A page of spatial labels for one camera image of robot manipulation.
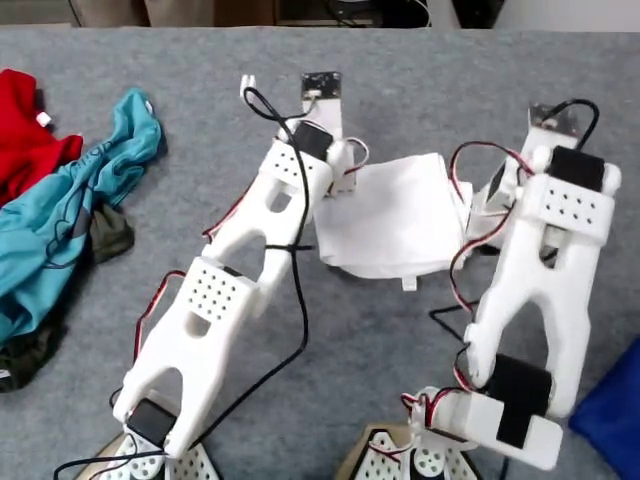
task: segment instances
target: white plastic part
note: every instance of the white plastic part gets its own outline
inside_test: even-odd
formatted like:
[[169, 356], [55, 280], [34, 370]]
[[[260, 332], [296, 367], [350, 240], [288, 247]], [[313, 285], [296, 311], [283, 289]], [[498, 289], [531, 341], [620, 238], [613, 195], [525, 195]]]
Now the white plastic part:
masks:
[[[157, 449], [137, 435], [133, 435], [138, 444], [138, 452]], [[131, 455], [135, 451], [133, 440], [127, 437], [120, 444], [115, 456]], [[123, 462], [111, 462], [107, 467], [113, 468], [119, 464]], [[165, 460], [162, 456], [138, 458], [123, 464], [120, 468], [103, 473], [99, 480], [155, 480], [163, 467], [166, 468], [164, 480], [219, 480], [221, 478], [204, 447], [198, 444], [179, 460]]]
[[[563, 128], [557, 129], [553, 129], [551, 126], [543, 128], [532, 122], [532, 112], [538, 111], [539, 108], [540, 106], [533, 106], [529, 111], [529, 133], [521, 149], [521, 156], [535, 173], [542, 173], [546, 169], [551, 160], [551, 152], [555, 147], [574, 148], [578, 143], [575, 127], [570, 118], [560, 118], [563, 123], [560, 127]], [[504, 164], [496, 171], [491, 180], [473, 196], [467, 237], [480, 238], [496, 228], [502, 217], [492, 214], [511, 208], [518, 185], [525, 181], [526, 175], [519, 171], [518, 162], [507, 156]], [[493, 237], [489, 245], [500, 248], [504, 241], [504, 234], [503, 231]]]
[[[326, 162], [305, 153], [301, 156], [309, 187], [309, 222], [333, 181], [333, 167], [343, 168], [346, 162], [331, 155]], [[274, 212], [270, 206], [280, 193], [291, 199], [284, 210]], [[164, 445], [170, 458], [180, 458], [202, 428], [222, 384], [238, 329], [249, 315], [262, 314], [291, 256], [286, 250], [267, 249], [256, 282], [227, 269], [225, 261], [255, 235], [264, 236], [267, 245], [291, 245], [304, 208], [302, 175], [294, 150], [276, 139], [235, 214], [193, 261], [175, 301], [149, 332], [125, 376], [113, 410], [123, 424], [160, 375], [172, 368], [181, 374], [181, 409]]]
[[529, 430], [522, 449], [497, 440], [504, 403], [493, 398], [470, 392], [458, 396], [453, 415], [443, 421], [447, 431], [467, 438], [482, 447], [533, 465], [542, 470], [552, 470], [558, 461], [562, 443], [562, 428], [539, 416], [531, 417]]
[[[383, 450], [394, 450], [398, 448], [387, 432], [376, 432], [371, 438], [371, 442]], [[366, 447], [360, 468], [353, 480], [400, 480], [400, 464], [394, 462], [385, 455], [376, 452], [370, 447]]]
[[40, 112], [36, 115], [36, 122], [40, 124], [41, 127], [46, 127], [51, 123], [51, 117], [47, 114], [47, 112]]
[[[620, 183], [619, 170], [607, 165], [605, 172], [603, 191], [613, 194]], [[546, 174], [527, 182], [511, 214], [491, 287], [465, 333], [476, 386], [484, 386], [491, 376], [504, 328], [531, 301], [542, 311], [549, 347], [546, 369], [553, 388], [548, 414], [565, 417], [571, 412], [591, 329], [588, 305], [593, 278], [614, 203], [611, 196]], [[540, 260], [548, 226], [564, 230], [554, 268]]]
[[[255, 75], [242, 75], [242, 79], [240, 80], [240, 100], [244, 103], [244, 91], [247, 87], [256, 88], [256, 77]], [[255, 95], [253, 93], [247, 92], [247, 100], [249, 102], [253, 102], [255, 100]]]

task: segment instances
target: perforated panel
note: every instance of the perforated panel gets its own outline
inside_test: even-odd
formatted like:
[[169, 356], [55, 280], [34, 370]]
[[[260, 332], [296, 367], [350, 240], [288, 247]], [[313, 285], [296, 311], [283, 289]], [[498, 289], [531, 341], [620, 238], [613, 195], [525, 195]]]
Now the perforated panel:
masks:
[[[386, 450], [396, 449], [391, 436], [387, 432], [378, 432], [372, 442]], [[360, 468], [354, 480], [400, 480], [400, 464], [367, 447]]]
[[612, 198], [552, 177], [539, 193], [538, 215], [545, 223], [606, 242], [614, 208]]
[[[126, 438], [116, 455], [129, 455], [134, 451], [133, 441]], [[162, 475], [161, 469], [164, 461], [165, 459], [160, 456], [132, 460], [116, 470], [103, 473], [100, 480], [155, 480], [159, 473]], [[116, 465], [118, 462], [111, 462], [109, 467]], [[166, 467], [172, 470], [172, 480], [220, 480], [218, 472], [213, 467], [202, 445], [197, 445], [194, 449], [189, 450], [179, 460], [167, 460]], [[168, 480], [170, 476], [165, 473], [164, 478]]]
[[247, 304], [252, 282], [213, 266], [202, 257], [189, 268], [178, 294], [180, 301], [211, 323], [235, 318]]
[[[331, 167], [325, 162], [305, 153], [302, 153], [301, 156], [307, 171], [309, 185], [315, 185], [321, 177], [330, 178], [333, 175]], [[293, 185], [299, 189], [303, 188], [298, 159], [293, 148], [286, 143], [276, 142], [273, 145], [260, 166], [260, 172], [270, 173], [284, 183]]]

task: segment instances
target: white wire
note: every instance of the white wire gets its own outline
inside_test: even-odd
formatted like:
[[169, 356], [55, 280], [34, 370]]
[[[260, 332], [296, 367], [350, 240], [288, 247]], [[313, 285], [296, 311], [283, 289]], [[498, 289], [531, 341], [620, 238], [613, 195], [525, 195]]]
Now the white wire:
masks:
[[424, 11], [427, 12], [427, 27], [431, 27], [431, 12], [429, 11], [429, 0], [423, 0], [424, 3], [422, 3], [421, 0], [414, 0], [418, 5], [420, 5], [422, 8], [424, 8]]
[[364, 150], [364, 158], [362, 160], [360, 160], [360, 162], [357, 163], [352, 169], [352, 170], [360, 170], [369, 161], [369, 147], [367, 146], [366, 143], [364, 143], [362, 140], [360, 140], [357, 137], [347, 137], [347, 138], [344, 139], [344, 141], [345, 142], [356, 143], [356, 144], [360, 145], [360, 147]]

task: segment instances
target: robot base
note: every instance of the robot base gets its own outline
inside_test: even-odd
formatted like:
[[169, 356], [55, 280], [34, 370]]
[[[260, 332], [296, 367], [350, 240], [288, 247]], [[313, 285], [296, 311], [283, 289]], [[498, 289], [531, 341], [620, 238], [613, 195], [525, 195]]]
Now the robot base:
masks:
[[[408, 426], [369, 425], [343, 461], [335, 480], [482, 479], [469, 457], [458, 450], [447, 449], [440, 456], [416, 446], [403, 455], [397, 455], [400, 462], [394, 462], [369, 446], [371, 442], [384, 450], [394, 450], [409, 440]], [[403, 465], [403, 461], [412, 461], [414, 468]]]

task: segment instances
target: clothing pile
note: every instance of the clothing pile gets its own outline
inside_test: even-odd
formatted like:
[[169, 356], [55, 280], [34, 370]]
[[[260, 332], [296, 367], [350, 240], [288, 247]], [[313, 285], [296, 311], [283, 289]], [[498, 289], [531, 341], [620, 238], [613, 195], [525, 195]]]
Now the clothing pile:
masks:
[[0, 73], [0, 392], [47, 360], [61, 330], [50, 314], [78, 264], [133, 245], [118, 207], [162, 145], [139, 89], [116, 105], [111, 136], [82, 156], [82, 138], [56, 139], [38, 102], [33, 77]]

